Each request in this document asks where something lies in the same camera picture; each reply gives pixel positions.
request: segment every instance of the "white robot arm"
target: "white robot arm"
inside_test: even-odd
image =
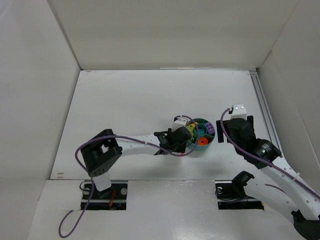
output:
[[[185,153],[187,141],[192,137],[185,127],[187,122],[186,117],[179,116],[174,119],[173,127],[168,131],[132,137],[115,135],[112,129],[106,129],[80,146],[76,150],[75,158],[92,178],[96,189],[101,192],[111,187],[108,171],[119,157],[138,154],[170,154],[181,157],[181,154]],[[85,167],[78,159],[79,151]]]
[[[223,121],[225,113],[230,120]],[[271,178],[282,190],[268,187],[248,172],[236,176],[232,184],[246,196],[258,199],[281,213],[295,229],[308,240],[320,239],[320,196],[301,179],[288,164],[282,153],[268,140],[256,138],[253,117],[247,116],[243,104],[227,109],[217,121],[218,141],[234,145],[235,151],[262,173]]]

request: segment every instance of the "screw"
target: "screw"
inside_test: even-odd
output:
[[[128,190],[127,190],[126,188],[121,188],[121,190],[120,190],[120,193],[121,193],[122,195],[126,195],[127,192],[128,192]]]
[[[218,186],[217,188],[216,188],[216,194],[222,194],[223,193],[223,188],[222,187],[220,187],[220,186]]]
[[[85,191],[83,191],[83,195],[89,195],[89,193],[90,193],[90,188],[86,187],[84,190],[85,190]]]

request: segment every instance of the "white table surface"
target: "white table surface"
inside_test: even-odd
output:
[[[60,240],[80,215],[80,180],[47,180],[28,240]],[[127,210],[87,211],[68,240],[302,240],[277,212],[218,210],[214,182],[129,181]]]
[[[51,179],[88,179],[74,152],[104,129],[137,136],[166,131],[177,115],[204,118],[214,126],[222,112],[243,103],[254,116],[257,137],[267,131],[248,71],[119,70],[81,71],[69,109]],[[256,168],[216,137],[205,152],[190,156],[133,155],[110,169],[114,180],[232,179]]]

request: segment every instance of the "round container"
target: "round container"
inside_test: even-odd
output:
[[[193,119],[193,120],[198,123],[197,126],[198,126],[199,130],[200,130],[200,129],[203,129],[204,132],[205,132],[205,134],[200,134],[199,137],[200,137],[200,138],[206,138],[207,141],[208,141],[208,144],[206,144],[206,145],[198,144],[198,145],[196,146],[196,148],[195,148],[195,151],[204,151],[204,150],[206,150],[206,149],[211,145],[211,143],[213,142],[213,140],[214,140],[214,138],[215,138],[215,134],[212,134],[212,135],[208,134],[208,130],[207,130],[207,127],[205,126],[205,124],[208,123],[209,121],[207,121],[207,120],[205,120],[205,119],[203,119],[203,118],[195,118],[195,119]],[[192,121],[189,121],[189,122],[187,123],[187,126],[190,125],[190,124],[192,124],[192,123],[193,123]],[[193,148],[195,147],[195,141],[196,141],[197,136],[198,136],[198,133],[197,133],[197,129],[196,129],[196,128],[194,128],[193,134],[194,134],[194,136],[193,136],[193,137],[194,137],[194,140],[193,140],[193,141],[188,140],[188,142],[186,143],[186,145],[187,145],[190,149],[193,149]]]

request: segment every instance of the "purple object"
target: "purple object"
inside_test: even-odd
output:
[[[207,122],[204,124],[206,126],[206,128],[208,129],[208,134],[213,135],[215,134],[215,128],[214,126],[211,124],[211,122]]]

